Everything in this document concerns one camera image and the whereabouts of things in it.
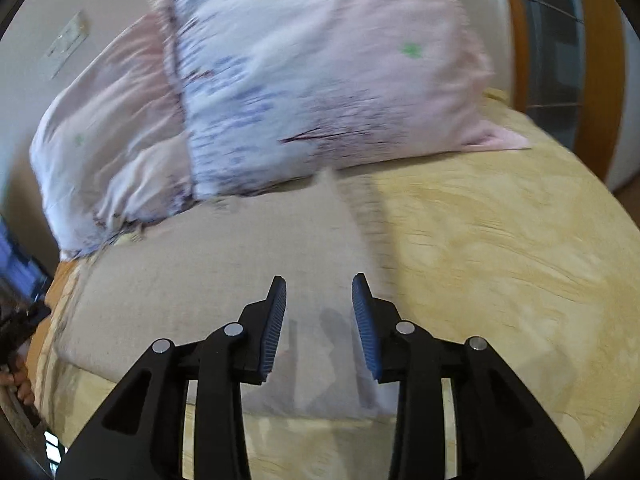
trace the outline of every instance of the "pink pillowcase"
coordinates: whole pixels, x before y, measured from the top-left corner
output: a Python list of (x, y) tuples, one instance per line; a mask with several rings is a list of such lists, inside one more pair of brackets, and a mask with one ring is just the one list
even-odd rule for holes
[(483, 118), (492, 70), (458, 0), (152, 0), (194, 196), (527, 141)]
[(162, 58), (151, 13), (107, 46), (40, 121), (31, 165), (63, 259), (190, 202), (187, 133)]

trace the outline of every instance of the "beige bed sheet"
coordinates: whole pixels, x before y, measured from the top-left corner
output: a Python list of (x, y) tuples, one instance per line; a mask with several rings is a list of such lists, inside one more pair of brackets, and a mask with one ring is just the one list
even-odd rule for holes
[[(485, 114), (527, 136), (531, 150), (357, 171), (382, 197), (402, 315), (440, 338), (485, 336), (590, 473), (640, 400), (640, 232), (571, 153), (493, 97)], [(41, 412), (67, 445), (113, 386), (50, 348), (86, 264), (68, 280), (36, 374)], [(386, 478), (390, 422), (247, 416), (245, 426), (255, 479)]]

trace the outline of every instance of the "wooden floor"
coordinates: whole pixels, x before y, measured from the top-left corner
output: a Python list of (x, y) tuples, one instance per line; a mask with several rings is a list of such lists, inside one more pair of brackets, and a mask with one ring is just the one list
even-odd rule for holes
[(640, 175), (615, 193), (631, 218), (640, 227)]

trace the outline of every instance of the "finger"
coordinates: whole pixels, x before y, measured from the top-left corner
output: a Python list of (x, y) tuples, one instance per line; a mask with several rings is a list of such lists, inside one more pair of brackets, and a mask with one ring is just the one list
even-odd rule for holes
[(24, 400), (27, 398), (27, 396), (30, 393), (31, 393), (31, 381), (27, 379), (20, 385), (20, 388), (18, 388), (18, 393), (16, 394), (16, 396), (18, 397), (18, 399)]
[(18, 368), (18, 370), (26, 367), (24, 359), (20, 354), (15, 357), (15, 367)]
[(20, 370), (14, 374), (14, 384), (16, 386), (20, 386), (24, 381), (27, 380), (27, 370)]
[(14, 375), (0, 372), (0, 386), (13, 386), (13, 385), (14, 385)]
[(33, 406), (34, 402), (36, 401), (36, 396), (34, 395), (33, 392), (31, 392), (30, 394), (28, 394), (24, 400), (22, 401), (22, 403), (25, 406)]

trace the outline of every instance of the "light switch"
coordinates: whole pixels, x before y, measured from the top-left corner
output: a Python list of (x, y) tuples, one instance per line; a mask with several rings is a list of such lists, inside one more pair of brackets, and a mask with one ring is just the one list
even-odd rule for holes
[(51, 43), (42, 57), (42, 71), (48, 79), (53, 79), (87, 37), (88, 27), (84, 14), (78, 12), (60, 31), (58, 37)]

